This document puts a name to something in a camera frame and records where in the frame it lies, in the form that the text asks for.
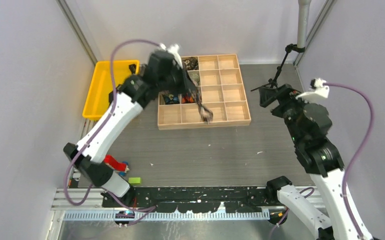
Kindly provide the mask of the pink floral black tie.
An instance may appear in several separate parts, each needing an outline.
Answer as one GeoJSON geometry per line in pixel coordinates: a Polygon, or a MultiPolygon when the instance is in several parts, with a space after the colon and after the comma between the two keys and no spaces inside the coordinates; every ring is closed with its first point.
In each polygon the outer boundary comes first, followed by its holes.
{"type": "MultiPolygon", "coordinates": [[[[188,79],[192,82],[188,72],[187,72],[187,75],[188,75],[188,79]]],[[[195,104],[198,107],[198,112],[201,120],[206,124],[209,124],[213,120],[214,114],[211,110],[209,110],[206,106],[204,106],[202,94],[201,94],[201,91],[199,90],[199,86],[196,86],[195,84],[194,84],[194,87],[190,86],[187,93],[195,97],[195,104]]]]}

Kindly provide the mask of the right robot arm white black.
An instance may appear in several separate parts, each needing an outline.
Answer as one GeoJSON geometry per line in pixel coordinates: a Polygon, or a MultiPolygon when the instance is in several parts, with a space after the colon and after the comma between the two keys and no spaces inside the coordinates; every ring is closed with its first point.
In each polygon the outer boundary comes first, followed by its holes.
{"type": "Polygon", "coordinates": [[[258,88],[261,107],[278,102],[271,114],[283,119],[296,158],[319,191],[326,213],[310,203],[285,176],[267,182],[266,200],[286,206],[317,240],[371,240],[373,235],[360,217],[347,185],[351,166],[344,165],[339,150],[327,137],[332,120],[320,100],[328,98],[330,86],[315,78],[306,92],[289,84],[268,83],[258,88]]]}

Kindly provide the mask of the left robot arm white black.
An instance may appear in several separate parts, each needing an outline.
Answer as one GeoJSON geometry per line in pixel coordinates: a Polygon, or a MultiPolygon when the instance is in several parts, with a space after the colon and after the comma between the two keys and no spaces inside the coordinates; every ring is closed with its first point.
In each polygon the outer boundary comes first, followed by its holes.
{"type": "Polygon", "coordinates": [[[163,91],[184,93],[194,88],[184,69],[179,45],[160,44],[148,59],[142,74],[131,74],[117,86],[114,58],[109,62],[112,84],[112,102],[97,124],[76,144],[67,143],[63,151],[82,176],[94,186],[114,195],[122,207],[133,203],[131,185],[118,175],[104,160],[114,141],[147,105],[163,91]]]}

